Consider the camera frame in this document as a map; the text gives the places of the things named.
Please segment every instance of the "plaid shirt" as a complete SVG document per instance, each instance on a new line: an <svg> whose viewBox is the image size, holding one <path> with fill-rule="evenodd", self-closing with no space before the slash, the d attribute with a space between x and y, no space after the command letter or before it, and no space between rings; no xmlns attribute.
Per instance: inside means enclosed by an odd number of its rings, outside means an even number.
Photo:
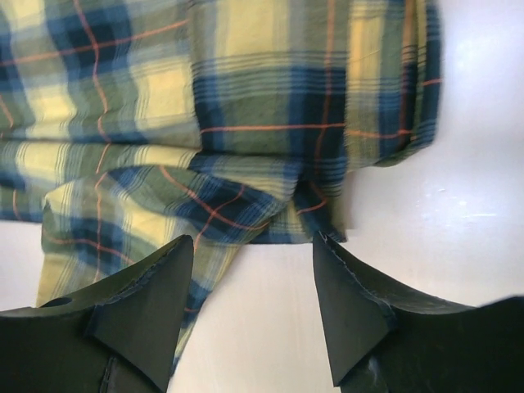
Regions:
<svg viewBox="0 0 524 393"><path fill-rule="evenodd" d="M439 87L433 0L2 0L0 219L43 224L39 302L191 234L176 363L242 244L344 239Z"/></svg>

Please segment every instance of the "white surface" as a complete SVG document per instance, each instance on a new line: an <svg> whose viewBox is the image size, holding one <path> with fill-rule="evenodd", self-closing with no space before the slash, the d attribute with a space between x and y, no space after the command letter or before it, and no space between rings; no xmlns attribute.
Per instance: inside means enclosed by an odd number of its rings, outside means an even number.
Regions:
<svg viewBox="0 0 524 393"><path fill-rule="evenodd" d="M347 247L431 294L524 293L524 2L441 0L436 143L350 181ZM0 224L0 309L32 304L38 227ZM248 246L201 313L171 391L329 393L311 246Z"/></svg>

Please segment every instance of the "white floor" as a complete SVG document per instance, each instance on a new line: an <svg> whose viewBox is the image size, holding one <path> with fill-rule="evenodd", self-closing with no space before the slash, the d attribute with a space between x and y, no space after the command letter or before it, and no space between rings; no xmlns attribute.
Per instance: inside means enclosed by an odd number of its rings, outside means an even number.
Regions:
<svg viewBox="0 0 524 393"><path fill-rule="evenodd" d="M524 294L524 2L440 2L438 139L350 179L346 246L418 289L479 305ZM0 236L0 309L31 305L39 228L1 223ZM310 245L242 251L207 301L170 391L335 391Z"/></svg>

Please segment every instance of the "plaid cloth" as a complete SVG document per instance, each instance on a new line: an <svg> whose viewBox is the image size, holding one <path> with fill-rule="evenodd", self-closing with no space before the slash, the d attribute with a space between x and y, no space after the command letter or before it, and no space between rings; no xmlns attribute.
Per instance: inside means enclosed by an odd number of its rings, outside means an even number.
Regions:
<svg viewBox="0 0 524 393"><path fill-rule="evenodd" d="M439 87L433 0L3 0L0 218L43 224L39 302L191 234L176 364L242 244L344 239Z"/></svg>

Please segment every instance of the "hole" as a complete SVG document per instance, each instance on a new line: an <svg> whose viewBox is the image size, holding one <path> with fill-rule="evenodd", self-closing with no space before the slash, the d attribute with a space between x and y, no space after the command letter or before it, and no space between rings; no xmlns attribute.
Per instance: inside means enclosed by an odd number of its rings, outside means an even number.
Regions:
<svg viewBox="0 0 524 393"><path fill-rule="evenodd" d="M57 297L56 299L50 300L48 303L43 305L41 308L44 307L57 307L58 305L67 305L69 304L73 299L70 297Z"/></svg>

